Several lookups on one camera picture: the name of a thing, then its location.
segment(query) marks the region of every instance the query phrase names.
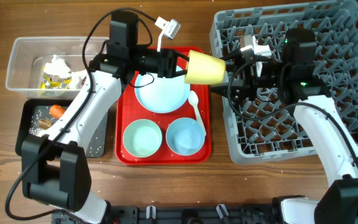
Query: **wood grain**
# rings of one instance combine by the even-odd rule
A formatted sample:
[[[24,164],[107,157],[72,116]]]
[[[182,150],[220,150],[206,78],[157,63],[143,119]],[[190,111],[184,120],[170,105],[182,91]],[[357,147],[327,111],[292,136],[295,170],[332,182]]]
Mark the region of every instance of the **wood grain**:
[[[26,99],[7,91],[6,68],[13,42],[26,36],[86,36],[93,24],[107,11],[135,7],[166,19],[175,18],[182,27],[174,41],[165,45],[195,45],[210,52],[209,31],[216,12],[242,7],[268,6],[301,1],[30,1],[0,0],[0,223],[14,223],[4,213],[4,202],[21,171],[21,160],[14,152],[22,107]],[[158,28],[146,22],[157,38]],[[108,21],[95,32],[108,35]],[[140,42],[148,36],[140,28]],[[269,202],[279,195],[304,194],[319,200],[328,189],[323,167],[317,156],[251,166],[232,163],[223,124],[221,97],[211,94],[213,153],[204,163],[191,166],[127,167],[113,153],[114,139],[108,138],[106,154],[90,159],[92,190],[113,205],[144,207],[154,201],[160,206],[216,205]],[[114,135],[114,122],[108,136]],[[21,186],[12,201],[12,211],[30,215],[50,207],[25,199]],[[50,217],[31,223],[50,223]]]

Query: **spoon handle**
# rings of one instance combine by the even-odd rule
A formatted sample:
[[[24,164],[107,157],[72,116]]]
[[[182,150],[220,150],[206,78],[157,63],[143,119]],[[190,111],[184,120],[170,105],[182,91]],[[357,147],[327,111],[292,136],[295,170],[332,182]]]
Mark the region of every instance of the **spoon handle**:
[[[204,126],[203,120],[201,119],[200,112],[198,111],[198,107],[197,107],[197,105],[195,105],[193,107],[194,107],[194,112],[196,113],[196,120],[197,120],[198,124],[200,124],[201,128],[203,129],[204,136],[206,136],[205,126]]]

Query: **white plate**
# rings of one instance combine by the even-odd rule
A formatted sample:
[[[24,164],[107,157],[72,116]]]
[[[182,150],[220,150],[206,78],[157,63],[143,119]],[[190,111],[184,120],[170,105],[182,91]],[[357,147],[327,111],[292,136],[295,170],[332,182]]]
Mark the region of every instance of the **white plate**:
[[[179,109],[187,100],[190,94],[190,84],[185,83],[185,76],[176,78],[157,78],[156,73],[151,73],[154,82],[136,88],[137,101],[147,110],[154,113],[169,113]],[[148,75],[138,75],[135,86],[142,86],[150,83],[153,78]]]

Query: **brown food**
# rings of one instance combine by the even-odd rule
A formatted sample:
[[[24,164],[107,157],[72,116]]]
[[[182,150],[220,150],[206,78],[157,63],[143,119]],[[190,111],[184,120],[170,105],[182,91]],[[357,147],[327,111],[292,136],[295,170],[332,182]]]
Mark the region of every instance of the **brown food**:
[[[65,112],[66,110],[59,105],[53,105],[49,109],[50,115],[57,119],[60,119]]]
[[[53,125],[53,123],[48,119],[40,119],[38,121],[38,127],[40,127],[40,129],[46,130],[46,129],[52,127],[52,125]]]

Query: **red tray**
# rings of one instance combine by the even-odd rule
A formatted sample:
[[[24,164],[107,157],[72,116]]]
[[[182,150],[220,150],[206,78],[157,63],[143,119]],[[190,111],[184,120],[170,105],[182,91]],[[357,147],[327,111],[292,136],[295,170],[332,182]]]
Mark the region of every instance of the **red tray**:
[[[185,55],[190,50],[203,51],[197,47],[170,47]],[[186,61],[179,59],[178,66],[182,69],[186,67]],[[132,79],[135,85],[137,74]],[[145,109],[136,99],[135,90],[127,86],[124,93],[117,102],[117,121],[116,121],[116,155],[117,158],[127,165],[170,165],[170,164],[194,164],[205,161],[211,155],[211,123],[209,121],[209,90],[208,85],[190,85],[190,89],[198,95],[198,109],[203,119],[206,137],[203,147],[194,155],[180,156],[175,154],[165,140],[165,133],[168,125],[178,118],[196,119],[193,107],[186,101],[179,109],[166,114],[153,113]],[[138,158],[130,155],[124,147],[122,135],[129,124],[138,119],[149,119],[160,126],[162,132],[162,143],[160,149],[149,157]]]

